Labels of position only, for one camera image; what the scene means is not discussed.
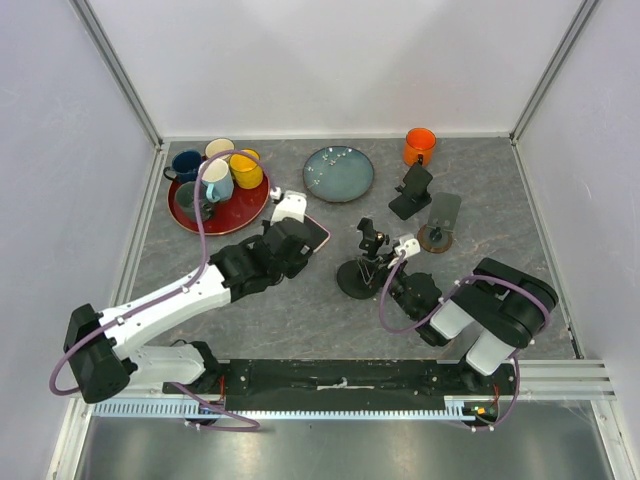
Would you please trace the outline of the black tripod phone stand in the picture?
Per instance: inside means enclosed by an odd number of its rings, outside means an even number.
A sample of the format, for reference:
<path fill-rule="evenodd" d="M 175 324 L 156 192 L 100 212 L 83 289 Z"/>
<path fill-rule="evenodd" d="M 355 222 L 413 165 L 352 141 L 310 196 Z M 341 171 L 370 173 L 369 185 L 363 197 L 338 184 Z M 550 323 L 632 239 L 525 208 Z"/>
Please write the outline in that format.
<path fill-rule="evenodd" d="M 366 300 L 374 297 L 372 290 L 365 287 L 358 267 L 357 259 L 360 257 L 375 258 L 383 245 L 388 245 L 390 237 L 374 228 L 370 218 L 363 217 L 357 225 L 362 233 L 359 248 L 363 251 L 360 256 L 343 263 L 336 274 L 339 288 L 349 297 Z"/>

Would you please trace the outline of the pink case phone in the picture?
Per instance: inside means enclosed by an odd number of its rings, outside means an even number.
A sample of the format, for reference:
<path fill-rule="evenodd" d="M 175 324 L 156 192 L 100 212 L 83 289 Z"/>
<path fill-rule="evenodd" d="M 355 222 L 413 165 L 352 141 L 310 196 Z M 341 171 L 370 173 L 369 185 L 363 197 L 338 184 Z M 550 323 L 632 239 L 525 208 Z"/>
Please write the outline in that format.
<path fill-rule="evenodd" d="M 305 216 L 304 224 L 307 226 L 310 232 L 308 245 L 314 253 L 317 253 L 324 245 L 328 243 L 331 238 L 331 234 L 326 227 L 318 223 L 309 215 Z"/>

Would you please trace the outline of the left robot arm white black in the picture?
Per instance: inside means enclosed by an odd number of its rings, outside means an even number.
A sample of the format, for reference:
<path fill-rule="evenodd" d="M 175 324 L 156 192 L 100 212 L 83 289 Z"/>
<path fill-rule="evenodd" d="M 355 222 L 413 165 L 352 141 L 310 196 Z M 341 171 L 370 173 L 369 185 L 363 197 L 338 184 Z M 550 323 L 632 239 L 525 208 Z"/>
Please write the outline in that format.
<path fill-rule="evenodd" d="M 178 382 L 208 393 L 219 382 L 217 361 L 203 342 L 171 353 L 148 341 L 209 310 L 259 294 L 294 278 L 314 251 L 306 220 L 265 222 L 264 231 L 228 245 L 181 279 L 128 304 L 71 314 L 62 363 L 88 404 L 110 399 L 132 383 Z"/>

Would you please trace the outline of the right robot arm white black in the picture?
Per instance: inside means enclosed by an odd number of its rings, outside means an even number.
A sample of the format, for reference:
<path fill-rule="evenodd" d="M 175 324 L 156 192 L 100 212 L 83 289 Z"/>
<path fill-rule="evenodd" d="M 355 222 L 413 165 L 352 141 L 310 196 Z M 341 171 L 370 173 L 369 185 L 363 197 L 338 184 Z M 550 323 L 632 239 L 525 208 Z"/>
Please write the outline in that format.
<path fill-rule="evenodd" d="M 444 294 L 427 273 L 405 273 L 402 254 L 361 256 L 337 273 L 340 289 L 365 300 L 381 295 L 379 321 L 393 335 L 416 332 L 443 347 L 467 327 L 481 331 L 462 359 L 458 381 L 467 392 L 483 392 L 503 362 L 525 349 L 550 321 L 559 297 L 546 282 L 491 258 Z"/>

